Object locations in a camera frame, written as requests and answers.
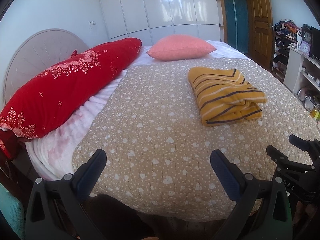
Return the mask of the yellow striped knit sweater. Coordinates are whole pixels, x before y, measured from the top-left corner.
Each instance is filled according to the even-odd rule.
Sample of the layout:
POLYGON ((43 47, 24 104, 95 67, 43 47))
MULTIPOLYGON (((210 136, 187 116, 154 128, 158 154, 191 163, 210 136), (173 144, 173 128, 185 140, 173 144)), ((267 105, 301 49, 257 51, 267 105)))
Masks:
POLYGON ((250 84, 238 69, 193 67, 188 80, 204 126, 219 126, 262 116, 265 93, 250 84))

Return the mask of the shoe rack with clothes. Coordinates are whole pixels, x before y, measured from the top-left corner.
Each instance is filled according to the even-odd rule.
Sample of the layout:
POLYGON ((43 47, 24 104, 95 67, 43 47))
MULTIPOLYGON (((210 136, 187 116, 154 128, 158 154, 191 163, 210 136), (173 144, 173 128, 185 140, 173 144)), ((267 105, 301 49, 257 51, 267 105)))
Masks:
POLYGON ((293 20, 280 20, 273 27, 273 56, 270 63, 271 73, 283 82, 292 49, 297 49, 299 42, 297 35, 301 29, 293 20))

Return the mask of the white pink fleece blanket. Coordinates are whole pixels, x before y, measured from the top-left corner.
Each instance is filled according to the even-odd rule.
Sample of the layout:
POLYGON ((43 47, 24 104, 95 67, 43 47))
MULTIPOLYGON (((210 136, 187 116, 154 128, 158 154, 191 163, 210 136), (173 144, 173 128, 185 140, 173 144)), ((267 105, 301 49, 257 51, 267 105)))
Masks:
MULTIPOLYGON (((210 40, 207 42, 217 50, 205 56, 205 58, 247 59, 244 54, 224 42, 210 40)), ((40 139, 25 143, 27 153, 35 170, 35 178, 57 180, 66 173, 73 173, 72 156, 75 148, 87 134, 93 120, 104 108, 109 97, 126 75, 127 69, 156 63, 156 60, 147 54, 149 49, 151 49, 151 46, 142 46, 137 59, 125 70, 122 70, 120 75, 111 81, 109 85, 90 97, 84 105, 71 114, 64 124, 40 139)))

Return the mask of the white shelf unit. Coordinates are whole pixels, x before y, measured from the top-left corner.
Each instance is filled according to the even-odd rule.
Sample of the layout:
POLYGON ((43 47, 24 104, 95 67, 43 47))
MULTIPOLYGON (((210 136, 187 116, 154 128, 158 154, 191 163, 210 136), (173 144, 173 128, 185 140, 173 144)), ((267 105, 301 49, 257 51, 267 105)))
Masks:
POLYGON ((284 85, 311 116, 319 121, 319 62, 289 48, 284 85))

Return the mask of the beige spotted quilt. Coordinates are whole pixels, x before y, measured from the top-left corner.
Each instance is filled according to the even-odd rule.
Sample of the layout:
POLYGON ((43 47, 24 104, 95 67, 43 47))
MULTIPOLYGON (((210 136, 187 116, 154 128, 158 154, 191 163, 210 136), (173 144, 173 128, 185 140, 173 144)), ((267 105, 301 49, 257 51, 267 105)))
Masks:
POLYGON ((249 59, 159 62, 128 69, 72 156, 73 168, 106 152, 106 166, 93 192, 107 194, 144 213, 204 222, 226 218, 229 200, 210 165, 219 149, 242 172, 270 180, 275 163, 268 145, 291 161, 310 164, 290 135, 318 139, 315 122, 272 74, 249 59), (266 94, 262 117, 206 127, 188 72, 192 67, 237 69, 266 94))

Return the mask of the small table clock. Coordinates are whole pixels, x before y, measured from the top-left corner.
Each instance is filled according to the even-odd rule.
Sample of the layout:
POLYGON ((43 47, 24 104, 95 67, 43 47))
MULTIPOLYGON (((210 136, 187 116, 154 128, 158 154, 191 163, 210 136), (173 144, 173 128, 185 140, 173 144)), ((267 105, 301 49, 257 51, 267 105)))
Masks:
POLYGON ((311 41, 312 41, 311 27, 308 24, 303 24, 300 51, 306 56, 309 56, 310 54, 311 41))

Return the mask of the long red pillow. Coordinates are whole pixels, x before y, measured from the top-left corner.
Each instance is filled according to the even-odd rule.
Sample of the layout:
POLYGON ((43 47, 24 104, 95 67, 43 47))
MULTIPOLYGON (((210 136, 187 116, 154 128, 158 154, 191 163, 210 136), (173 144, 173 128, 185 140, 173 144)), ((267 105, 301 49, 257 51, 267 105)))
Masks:
POLYGON ((1 154, 15 159, 19 139, 42 138, 116 79, 138 57, 140 39, 95 46, 40 72, 1 111, 1 154))

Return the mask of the black television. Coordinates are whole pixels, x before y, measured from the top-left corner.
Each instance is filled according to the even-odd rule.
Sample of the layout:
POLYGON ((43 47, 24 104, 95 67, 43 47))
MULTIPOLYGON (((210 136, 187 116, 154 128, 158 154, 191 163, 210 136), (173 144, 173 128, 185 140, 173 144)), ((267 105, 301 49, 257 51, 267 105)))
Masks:
POLYGON ((320 30, 314 27, 311 27, 310 56, 318 61, 320 60, 320 30))

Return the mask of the brown wooden door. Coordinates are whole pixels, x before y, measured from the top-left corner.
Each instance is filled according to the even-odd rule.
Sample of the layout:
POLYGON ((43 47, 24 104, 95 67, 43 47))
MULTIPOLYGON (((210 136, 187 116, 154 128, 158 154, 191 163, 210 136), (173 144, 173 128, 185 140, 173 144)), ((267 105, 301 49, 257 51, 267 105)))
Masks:
POLYGON ((249 17, 249 55, 268 69, 273 53, 273 20, 270 0, 247 0, 249 17))

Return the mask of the round white headboard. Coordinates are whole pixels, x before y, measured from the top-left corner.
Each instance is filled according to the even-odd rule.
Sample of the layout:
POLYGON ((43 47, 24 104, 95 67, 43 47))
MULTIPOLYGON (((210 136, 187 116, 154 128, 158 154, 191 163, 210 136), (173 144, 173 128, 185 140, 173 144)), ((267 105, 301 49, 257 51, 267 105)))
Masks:
POLYGON ((73 51, 86 51, 88 45, 70 31, 46 29, 25 40, 16 50, 4 75, 3 103, 34 76, 61 61, 73 51))

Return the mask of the pink cushion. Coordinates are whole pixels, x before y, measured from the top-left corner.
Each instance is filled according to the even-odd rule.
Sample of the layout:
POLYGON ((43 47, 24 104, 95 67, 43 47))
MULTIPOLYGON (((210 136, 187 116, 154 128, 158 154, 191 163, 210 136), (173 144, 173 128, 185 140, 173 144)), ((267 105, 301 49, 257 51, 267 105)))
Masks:
POLYGON ((216 48, 198 37, 182 34, 161 38, 146 53, 158 61, 177 61, 204 57, 216 48))

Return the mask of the white glossy wardrobe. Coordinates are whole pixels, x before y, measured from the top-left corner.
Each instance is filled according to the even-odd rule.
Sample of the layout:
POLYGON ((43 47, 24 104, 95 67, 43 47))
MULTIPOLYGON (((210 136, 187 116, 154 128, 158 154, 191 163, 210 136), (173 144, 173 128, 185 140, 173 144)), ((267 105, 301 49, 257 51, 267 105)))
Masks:
POLYGON ((144 46, 174 34, 223 41, 218 0, 100 0, 109 40, 136 37, 144 46))

